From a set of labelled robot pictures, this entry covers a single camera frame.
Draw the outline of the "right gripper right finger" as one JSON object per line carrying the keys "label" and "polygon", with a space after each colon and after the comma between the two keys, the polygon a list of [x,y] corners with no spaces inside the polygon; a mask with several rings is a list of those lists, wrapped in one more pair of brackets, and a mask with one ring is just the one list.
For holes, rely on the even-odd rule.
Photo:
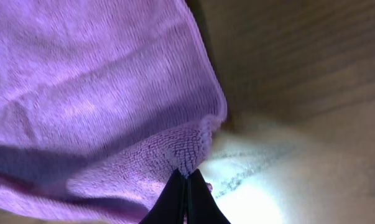
{"label": "right gripper right finger", "polygon": [[187,223],[230,224],[218,208],[198,169],[187,179]]}

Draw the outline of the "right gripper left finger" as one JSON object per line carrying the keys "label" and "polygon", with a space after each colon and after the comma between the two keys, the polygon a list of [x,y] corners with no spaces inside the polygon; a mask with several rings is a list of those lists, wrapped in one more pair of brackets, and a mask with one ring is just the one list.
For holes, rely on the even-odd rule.
{"label": "right gripper left finger", "polygon": [[186,178],[175,169],[149,213],[139,224],[183,224]]}

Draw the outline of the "purple microfiber cloth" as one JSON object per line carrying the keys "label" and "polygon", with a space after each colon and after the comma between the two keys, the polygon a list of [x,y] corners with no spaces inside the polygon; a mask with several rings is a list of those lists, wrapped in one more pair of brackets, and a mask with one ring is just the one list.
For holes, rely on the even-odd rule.
{"label": "purple microfiber cloth", "polygon": [[185,1],[0,0],[0,208],[138,223],[226,100]]}

